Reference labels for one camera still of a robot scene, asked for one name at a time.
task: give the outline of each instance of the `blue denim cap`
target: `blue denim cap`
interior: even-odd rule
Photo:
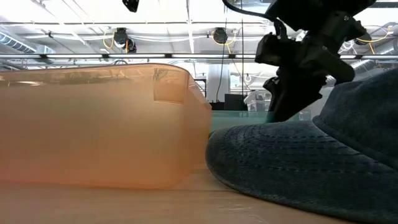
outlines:
[[[216,131],[213,175],[243,194],[365,223],[398,223],[398,70],[340,84],[313,121]]]

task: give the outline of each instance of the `overhead duct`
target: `overhead duct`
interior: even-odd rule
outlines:
[[[4,44],[8,47],[13,48],[21,52],[22,54],[55,54],[55,51],[46,45],[33,44],[26,40],[23,40],[18,35],[9,32],[6,29],[0,27],[0,44]],[[35,59],[38,62],[44,62],[47,64],[53,63],[50,59]]]
[[[14,34],[11,34],[2,28],[0,28],[0,44],[12,47],[23,54],[34,54],[37,51],[37,49],[33,47],[33,44],[28,44],[28,42],[18,39]]]
[[[374,54],[376,55],[398,54],[398,39],[395,38],[392,41],[387,42],[380,47],[376,47],[376,49],[374,49]],[[375,66],[377,66],[377,63],[376,60],[367,59],[352,63],[351,66],[355,69],[355,73],[359,74],[372,70]]]

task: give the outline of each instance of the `cap brim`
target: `cap brim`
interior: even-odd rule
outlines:
[[[398,223],[398,172],[312,121],[237,126],[209,139],[206,163],[246,195],[367,223]]]

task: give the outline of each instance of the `black cable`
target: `black cable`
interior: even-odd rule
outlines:
[[[243,10],[243,1],[242,0],[241,0],[241,9]],[[243,18],[242,18],[242,100],[244,100],[244,92],[243,92],[244,78],[243,78],[243,74],[244,74],[244,32],[243,32]]]
[[[231,58],[231,60],[232,60],[232,62],[233,62],[234,65],[235,65],[235,68],[236,68],[236,71],[238,72],[238,75],[239,75],[239,76],[243,76],[244,74],[241,74],[241,73],[239,72],[239,69],[238,69],[238,66],[237,66],[236,63],[235,63],[235,60],[234,60],[233,58]],[[246,85],[246,87],[248,88],[248,90],[251,90],[250,87],[249,87],[249,85],[246,83],[246,81],[244,82],[244,84]]]
[[[226,24],[227,24],[227,18],[225,18],[225,32],[226,32]],[[221,59],[221,75],[220,75],[220,83],[218,84],[218,89],[217,89],[217,94],[216,94],[216,103],[218,103],[218,92],[220,91],[220,87],[221,87],[221,82],[223,81],[223,67],[224,67],[224,54],[225,54],[225,43],[223,46],[223,58]]]
[[[109,65],[120,65],[120,63],[123,63],[123,64],[125,64],[125,65],[128,65],[128,63],[127,63],[125,60],[122,60],[122,59],[116,60],[116,61],[112,62],[112,63],[109,64]]]
[[[265,15],[265,14],[261,14],[261,13],[258,13],[258,12],[250,12],[250,11],[245,11],[245,10],[243,10],[242,1],[241,1],[241,9],[238,8],[238,7],[236,7],[236,6],[233,6],[231,3],[228,2],[228,0],[223,0],[223,3],[224,3],[224,5],[225,5],[227,8],[229,8],[229,9],[232,10],[232,11],[235,11],[235,12],[238,12],[238,13],[241,13],[241,14],[245,14],[245,15],[250,15],[250,16],[258,16],[258,17],[261,17],[261,18],[268,19],[268,20],[270,20],[271,22],[275,22],[275,18],[269,17],[269,16],[267,16],[267,15]]]

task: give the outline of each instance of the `green surface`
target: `green surface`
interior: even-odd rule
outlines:
[[[212,111],[210,132],[239,125],[264,124],[266,123],[266,118],[267,112]],[[298,114],[289,119],[289,121],[298,120]]]

